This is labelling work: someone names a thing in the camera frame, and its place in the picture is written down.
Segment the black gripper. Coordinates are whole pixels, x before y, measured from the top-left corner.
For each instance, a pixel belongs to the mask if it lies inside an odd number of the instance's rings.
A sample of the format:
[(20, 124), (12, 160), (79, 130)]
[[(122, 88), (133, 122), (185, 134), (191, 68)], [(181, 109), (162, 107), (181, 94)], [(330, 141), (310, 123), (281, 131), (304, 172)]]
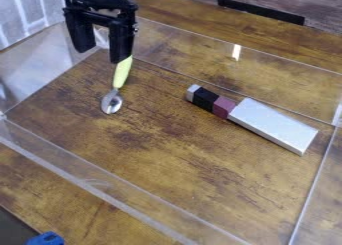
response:
[(118, 64), (133, 55), (135, 12), (131, 0), (64, 0), (66, 24), (74, 47), (84, 53), (96, 46), (92, 25), (110, 29), (110, 60)]

